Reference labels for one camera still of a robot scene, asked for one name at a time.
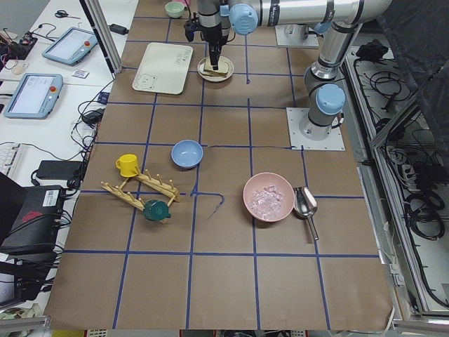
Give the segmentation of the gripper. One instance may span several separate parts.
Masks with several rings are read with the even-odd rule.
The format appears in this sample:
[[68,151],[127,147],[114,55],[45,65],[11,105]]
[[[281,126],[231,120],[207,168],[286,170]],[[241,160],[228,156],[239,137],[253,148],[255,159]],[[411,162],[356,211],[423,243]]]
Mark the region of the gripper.
[[222,44],[222,25],[206,27],[201,25],[201,39],[209,44],[210,66],[214,70],[219,69],[220,45]]

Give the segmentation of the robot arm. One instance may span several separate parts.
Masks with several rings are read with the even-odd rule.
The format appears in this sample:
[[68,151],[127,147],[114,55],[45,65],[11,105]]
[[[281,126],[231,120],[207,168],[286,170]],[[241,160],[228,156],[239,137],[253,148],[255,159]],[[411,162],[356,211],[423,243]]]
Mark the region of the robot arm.
[[195,33],[208,44],[210,63],[218,69],[230,32],[246,36],[257,27],[275,27],[281,47],[317,48],[319,56],[306,72],[305,83],[332,83],[361,24],[377,18],[390,1],[197,1],[197,11],[184,24],[185,36]]

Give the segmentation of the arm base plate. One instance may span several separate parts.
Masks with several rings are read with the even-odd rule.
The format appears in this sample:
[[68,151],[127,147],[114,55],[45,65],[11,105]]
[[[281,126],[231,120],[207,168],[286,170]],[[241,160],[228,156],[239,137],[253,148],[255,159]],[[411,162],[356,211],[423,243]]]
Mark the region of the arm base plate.
[[308,114],[309,108],[286,108],[290,147],[293,150],[345,151],[337,118],[330,126],[321,127],[311,123]]
[[276,43],[284,48],[318,49],[319,41],[315,31],[307,25],[278,25],[275,27]]

